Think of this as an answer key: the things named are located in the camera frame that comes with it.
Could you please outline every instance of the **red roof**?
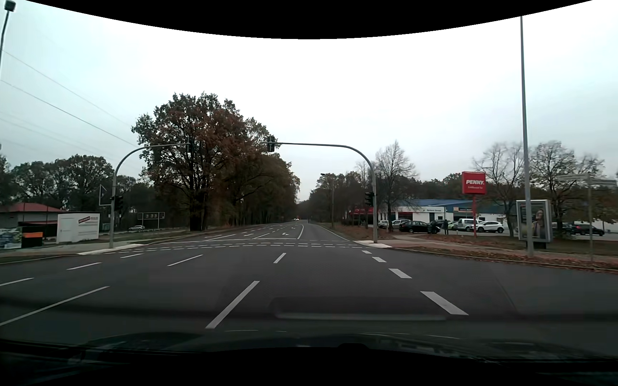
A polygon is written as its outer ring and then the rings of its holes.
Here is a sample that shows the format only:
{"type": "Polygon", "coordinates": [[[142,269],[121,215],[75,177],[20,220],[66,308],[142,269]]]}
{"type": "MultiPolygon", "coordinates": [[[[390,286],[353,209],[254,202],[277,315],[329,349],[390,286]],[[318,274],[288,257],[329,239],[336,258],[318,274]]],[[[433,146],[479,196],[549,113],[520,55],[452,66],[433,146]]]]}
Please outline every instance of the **red roof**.
{"type": "Polygon", "coordinates": [[[0,213],[6,212],[65,212],[55,207],[37,203],[16,203],[11,206],[0,206],[0,213]]]}

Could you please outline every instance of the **asphalt road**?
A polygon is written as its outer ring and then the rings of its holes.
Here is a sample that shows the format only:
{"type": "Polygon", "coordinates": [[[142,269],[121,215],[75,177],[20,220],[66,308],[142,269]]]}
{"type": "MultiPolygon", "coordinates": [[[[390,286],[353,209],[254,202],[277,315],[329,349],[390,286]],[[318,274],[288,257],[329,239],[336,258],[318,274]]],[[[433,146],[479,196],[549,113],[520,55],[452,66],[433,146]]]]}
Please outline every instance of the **asphalt road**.
{"type": "Polygon", "coordinates": [[[0,265],[1,338],[314,328],[618,355],[618,276],[365,247],[305,221],[0,265]]]}

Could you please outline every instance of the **advertising billboard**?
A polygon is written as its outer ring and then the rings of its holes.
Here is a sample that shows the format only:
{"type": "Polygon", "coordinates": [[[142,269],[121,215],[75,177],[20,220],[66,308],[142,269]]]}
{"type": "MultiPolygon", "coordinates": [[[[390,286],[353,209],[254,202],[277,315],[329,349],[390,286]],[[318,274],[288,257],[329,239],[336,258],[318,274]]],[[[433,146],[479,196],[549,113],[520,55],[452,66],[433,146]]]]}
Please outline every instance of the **advertising billboard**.
{"type": "Polygon", "coordinates": [[[0,249],[16,249],[23,246],[21,227],[0,229],[0,249]]]}
{"type": "MultiPolygon", "coordinates": [[[[550,200],[531,200],[531,234],[534,242],[552,242],[552,213],[550,200]]],[[[526,200],[516,201],[516,220],[519,240],[526,241],[526,200]]]]}
{"type": "Polygon", "coordinates": [[[462,194],[485,194],[485,173],[483,172],[461,172],[461,192],[462,194]]]}

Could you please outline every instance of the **red sign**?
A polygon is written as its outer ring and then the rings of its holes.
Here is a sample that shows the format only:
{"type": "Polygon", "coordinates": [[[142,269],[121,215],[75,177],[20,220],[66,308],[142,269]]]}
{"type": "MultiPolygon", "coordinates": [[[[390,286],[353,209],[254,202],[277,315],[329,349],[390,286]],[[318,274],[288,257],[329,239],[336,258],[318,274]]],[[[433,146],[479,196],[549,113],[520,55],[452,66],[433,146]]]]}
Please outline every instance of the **red sign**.
{"type": "Polygon", "coordinates": [[[463,194],[485,194],[485,173],[461,172],[461,192],[463,194]]]}

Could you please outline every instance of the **sky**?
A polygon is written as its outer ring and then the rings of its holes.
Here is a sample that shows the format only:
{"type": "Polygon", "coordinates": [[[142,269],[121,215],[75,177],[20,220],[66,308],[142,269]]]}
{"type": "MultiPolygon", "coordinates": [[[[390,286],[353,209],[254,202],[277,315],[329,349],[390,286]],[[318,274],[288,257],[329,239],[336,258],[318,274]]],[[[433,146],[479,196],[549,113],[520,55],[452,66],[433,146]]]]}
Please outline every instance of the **sky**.
{"type": "MultiPolygon", "coordinates": [[[[0,1],[0,35],[4,17],[0,1]]],[[[529,146],[559,140],[598,155],[613,176],[618,1],[527,15],[524,45],[529,146]]],[[[0,79],[18,88],[0,83],[1,153],[12,166],[91,154],[115,167],[137,147],[135,119],[174,93],[230,99],[282,142],[350,145],[373,159],[397,140],[422,180],[473,170],[472,158],[494,142],[522,141],[518,17],[399,36],[282,40],[168,30],[21,0],[4,50],[0,79]]],[[[301,180],[299,200],[321,173],[362,160],[340,148],[278,152],[301,180]]],[[[137,178],[143,165],[136,153],[119,173],[137,178]]]]}

